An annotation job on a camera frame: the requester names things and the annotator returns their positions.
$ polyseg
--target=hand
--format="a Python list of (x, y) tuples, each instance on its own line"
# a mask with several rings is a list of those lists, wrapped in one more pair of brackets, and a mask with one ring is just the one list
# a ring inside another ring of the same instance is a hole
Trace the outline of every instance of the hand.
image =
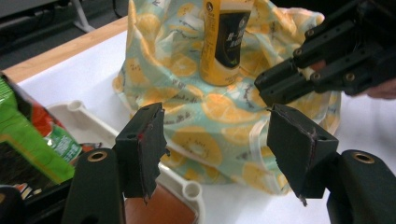
[(387, 100), (396, 99), (396, 78), (388, 80), (362, 92), (373, 98), (382, 98)]

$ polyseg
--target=snack package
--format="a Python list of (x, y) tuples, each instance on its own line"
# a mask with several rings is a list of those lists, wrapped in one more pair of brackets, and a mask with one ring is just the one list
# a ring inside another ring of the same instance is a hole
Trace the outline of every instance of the snack package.
[[(200, 74), (203, 2), (130, 1), (126, 57), (113, 87), (131, 114), (142, 106), (163, 103), (171, 156), (162, 162), (179, 175), (205, 184), (237, 182), (284, 194), (290, 188), (266, 145), (270, 113), (254, 80), (289, 58), (304, 42), (304, 32), (324, 17), (255, 0), (235, 81), (220, 87), (203, 81)], [(329, 91), (309, 93), (289, 106), (334, 133), (340, 103), (341, 93)]]
[(80, 152), (59, 120), (0, 74), (0, 185), (39, 191), (62, 183)]

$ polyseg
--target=cloth bag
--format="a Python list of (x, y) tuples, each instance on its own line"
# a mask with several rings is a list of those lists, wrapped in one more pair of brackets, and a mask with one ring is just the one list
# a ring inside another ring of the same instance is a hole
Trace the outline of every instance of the cloth bag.
[[(271, 194), (290, 187), (266, 145), (270, 114), (255, 78), (283, 62), (323, 21), (319, 13), (255, 0), (234, 84), (216, 87), (199, 74), (204, 43), (202, 0), (134, 0), (129, 3), (125, 62), (113, 88), (133, 114), (162, 102), (170, 157), (162, 162), (205, 184), (237, 182)], [(309, 93), (290, 104), (334, 133), (341, 95)]]

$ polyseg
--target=brown surface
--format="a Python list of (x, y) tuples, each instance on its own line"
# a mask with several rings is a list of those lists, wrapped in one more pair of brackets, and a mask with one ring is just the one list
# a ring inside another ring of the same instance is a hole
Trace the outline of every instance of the brown surface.
[(127, 224), (191, 224), (195, 213), (175, 195), (158, 185), (151, 200), (127, 199), (125, 202)]
[(120, 34), (127, 30), (127, 17), (113, 21), (99, 29), (82, 35), (61, 46), (44, 52), (22, 63), (18, 63), (4, 70), (3, 72), (14, 82), (20, 82), (28, 77), (42, 72), (57, 63), (82, 52), (85, 49), (93, 47), (114, 35)]

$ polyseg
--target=yellow bottle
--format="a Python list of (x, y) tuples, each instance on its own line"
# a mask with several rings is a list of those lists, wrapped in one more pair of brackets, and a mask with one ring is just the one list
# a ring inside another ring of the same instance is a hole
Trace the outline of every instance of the yellow bottle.
[(205, 40), (201, 55), (202, 79), (227, 86), (239, 72), (242, 37), (253, 0), (204, 0)]

